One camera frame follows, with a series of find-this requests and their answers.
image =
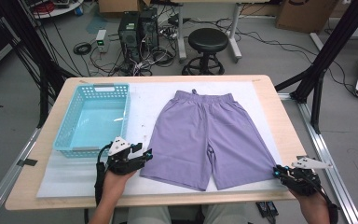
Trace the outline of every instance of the computer tower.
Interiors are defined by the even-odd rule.
[[[139,12],[126,11],[118,26],[118,36],[126,63],[141,61],[141,37],[139,32]]]
[[[142,38],[145,39],[145,49],[158,47],[158,15],[155,7],[147,7],[141,12]]]

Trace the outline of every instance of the wooden table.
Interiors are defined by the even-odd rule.
[[[49,208],[87,208],[95,207],[93,197],[81,198],[36,198],[42,182],[52,143],[60,128],[66,108],[78,84],[82,83],[146,83],[146,82],[200,82],[200,81],[252,81],[260,104],[266,115],[268,125],[283,164],[296,161],[296,156],[305,155],[304,148],[284,110],[280,98],[267,76],[195,76],[195,77],[76,77],[68,79],[52,107],[28,159],[37,160],[36,166],[24,166],[16,184],[7,198],[6,209],[30,210]],[[123,196],[117,206],[159,205],[159,204],[200,204],[233,203],[248,201],[287,200],[294,197],[287,190],[271,192],[217,192],[209,194]]]
[[[231,49],[234,53],[234,57],[235,57],[235,62],[237,62],[241,57],[241,51],[238,48],[237,45],[237,41],[235,40],[235,33],[237,32],[237,24],[238,24],[238,18],[240,17],[240,13],[241,13],[241,8],[243,6],[244,3],[265,3],[268,2],[269,0],[171,0],[174,3],[178,3],[179,4],[179,25],[178,25],[178,36],[177,36],[177,41],[178,41],[178,48],[179,48],[179,60],[182,62],[186,59],[186,48],[185,48],[185,40],[184,40],[184,36],[183,36],[183,17],[185,14],[185,10],[184,10],[184,5],[191,5],[191,4],[197,4],[197,3],[202,3],[204,6],[202,7],[198,7],[198,6],[193,6],[197,8],[197,15],[200,14],[201,11],[209,11],[210,15],[213,17],[218,16],[219,19],[221,18],[226,18],[226,17],[231,17],[233,22],[231,24],[231,28],[229,30],[229,32],[227,32],[228,35],[228,44],[231,46]],[[221,8],[217,9],[218,13],[216,14],[215,10],[211,10],[210,6],[211,4],[232,4],[233,9],[232,9],[232,14],[231,12],[228,15],[222,15],[222,10],[220,10]]]

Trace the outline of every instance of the forearm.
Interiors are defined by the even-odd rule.
[[[301,206],[301,213],[309,224],[330,223],[327,205],[313,206],[312,209],[307,206]]]
[[[115,199],[107,199],[103,198],[100,204],[97,206],[95,210],[95,214],[92,217],[89,224],[104,224],[109,223],[110,217],[115,210],[118,198]]]

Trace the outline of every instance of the wire bundle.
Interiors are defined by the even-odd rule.
[[[34,15],[46,15],[54,10],[54,3],[47,1],[34,7]]]

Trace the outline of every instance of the blue plastic basket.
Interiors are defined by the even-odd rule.
[[[129,84],[78,85],[53,148],[67,158],[97,157],[116,136],[126,137],[130,103]]]

